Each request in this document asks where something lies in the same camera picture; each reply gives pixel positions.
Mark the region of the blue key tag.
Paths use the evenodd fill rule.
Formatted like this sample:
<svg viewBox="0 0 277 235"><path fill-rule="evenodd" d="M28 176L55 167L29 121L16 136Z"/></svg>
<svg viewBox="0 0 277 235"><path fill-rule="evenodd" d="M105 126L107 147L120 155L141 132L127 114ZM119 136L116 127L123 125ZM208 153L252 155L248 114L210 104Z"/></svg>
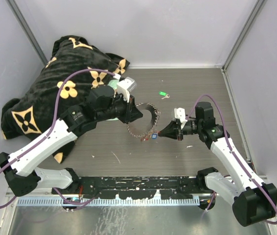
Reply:
<svg viewBox="0 0 277 235"><path fill-rule="evenodd" d="M157 133L153 133L153 134L151 135L151 139L153 139L153 140L155 140L157 137L158 137L158 134L157 134Z"/></svg>

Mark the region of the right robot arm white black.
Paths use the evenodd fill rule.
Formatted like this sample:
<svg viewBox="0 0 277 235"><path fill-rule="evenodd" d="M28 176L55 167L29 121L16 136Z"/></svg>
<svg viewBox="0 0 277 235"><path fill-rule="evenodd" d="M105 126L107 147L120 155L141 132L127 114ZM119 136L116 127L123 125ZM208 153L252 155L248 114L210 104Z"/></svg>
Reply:
<svg viewBox="0 0 277 235"><path fill-rule="evenodd" d="M277 218L277 188L265 183L243 159L229 133L216 123L211 103L198 102L195 117L187 117L183 108L176 108L172 121L158 133L159 137L178 141L185 135L198 135L231 177L226 179L213 167L200 170L196 176L197 189L219 194L243 227L261 221L273 224L271 219Z"/></svg>

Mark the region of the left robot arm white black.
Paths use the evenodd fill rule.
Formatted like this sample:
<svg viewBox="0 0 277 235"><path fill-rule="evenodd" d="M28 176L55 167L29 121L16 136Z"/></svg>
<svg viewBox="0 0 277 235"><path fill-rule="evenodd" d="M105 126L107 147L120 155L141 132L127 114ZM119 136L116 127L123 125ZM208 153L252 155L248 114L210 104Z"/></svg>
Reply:
<svg viewBox="0 0 277 235"><path fill-rule="evenodd" d="M50 170L38 165L56 150L96 128L98 122L117 118L130 123L143 114L130 94L115 94L110 86L92 90L86 100L69 107L52 126L22 149L0 153L0 167L15 196L25 196L37 188L59 188L78 192L80 179L71 168Z"/></svg>

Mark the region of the large keyring with small rings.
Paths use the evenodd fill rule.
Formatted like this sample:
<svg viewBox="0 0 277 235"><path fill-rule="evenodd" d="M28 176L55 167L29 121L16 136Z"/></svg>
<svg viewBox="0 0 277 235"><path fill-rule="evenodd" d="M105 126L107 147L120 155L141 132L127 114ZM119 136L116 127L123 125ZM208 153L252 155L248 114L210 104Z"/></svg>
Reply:
<svg viewBox="0 0 277 235"><path fill-rule="evenodd" d="M151 136L155 132L155 128L160 118L160 111L151 103L140 103L140 111L148 111L150 120L145 126L138 127L134 122L127 124L127 130L134 138L141 139L142 137Z"/></svg>

